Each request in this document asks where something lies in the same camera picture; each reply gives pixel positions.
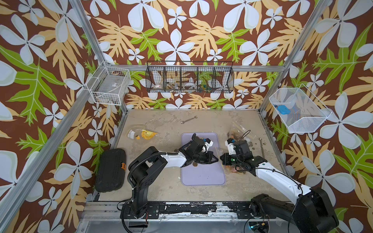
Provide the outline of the clear bag of donuts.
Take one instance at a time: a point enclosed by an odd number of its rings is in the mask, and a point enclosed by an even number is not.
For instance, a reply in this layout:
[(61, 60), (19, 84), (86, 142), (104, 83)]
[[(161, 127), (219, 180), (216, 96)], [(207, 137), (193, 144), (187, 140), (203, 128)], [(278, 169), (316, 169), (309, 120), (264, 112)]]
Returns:
[(216, 148), (215, 151), (216, 151), (216, 156), (219, 158), (219, 162), (221, 163), (221, 166), (222, 166), (222, 168), (224, 170), (224, 173), (226, 175), (229, 175), (229, 174), (244, 175), (244, 174), (247, 173), (246, 171), (237, 171), (235, 166), (231, 166), (231, 165), (226, 166), (226, 165), (222, 164), (222, 160), (220, 159), (220, 157), (225, 155), (226, 153), (228, 153), (227, 150), (224, 150), (224, 149), (221, 149), (221, 148)]

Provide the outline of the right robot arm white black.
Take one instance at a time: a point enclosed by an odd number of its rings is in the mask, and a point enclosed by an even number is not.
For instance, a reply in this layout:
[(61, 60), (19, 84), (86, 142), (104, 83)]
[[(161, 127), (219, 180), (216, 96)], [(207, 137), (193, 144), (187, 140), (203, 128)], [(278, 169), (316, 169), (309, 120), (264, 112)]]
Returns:
[(329, 233), (339, 226), (338, 217), (327, 193), (311, 188), (277, 170), (261, 156), (225, 153), (220, 156), (224, 166), (249, 172), (280, 191), (288, 202), (260, 194), (250, 200), (252, 216), (269, 216), (294, 224), (302, 233)]

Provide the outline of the ziploc bag with cookies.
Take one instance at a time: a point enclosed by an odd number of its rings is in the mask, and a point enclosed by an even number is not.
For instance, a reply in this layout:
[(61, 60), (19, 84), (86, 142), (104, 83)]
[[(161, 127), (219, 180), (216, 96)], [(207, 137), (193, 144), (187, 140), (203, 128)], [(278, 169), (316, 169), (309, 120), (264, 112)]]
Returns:
[(144, 125), (133, 125), (127, 132), (127, 137), (135, 141), (151, 140), (158, 135), (157, 132), (147, 130)]

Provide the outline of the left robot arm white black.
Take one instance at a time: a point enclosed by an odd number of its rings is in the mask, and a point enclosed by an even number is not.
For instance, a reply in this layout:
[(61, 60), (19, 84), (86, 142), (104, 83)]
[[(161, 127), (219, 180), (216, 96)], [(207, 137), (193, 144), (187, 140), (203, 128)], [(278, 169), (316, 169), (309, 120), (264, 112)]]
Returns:
[(149, 147), (128, 168), (127, 181), (132, 190), (132, 197), (122, 206), (120, 218), (156, 219), (160, 210), (159, 202), (148, 202), (149, 186), (165, 168), (184, 168), (193, 163), (210, 165), (218, 162), (218, 158), (209, 150), (213, 141), (193, 134), (191, 140), (174, 152), (162, 152), (154, 146)]

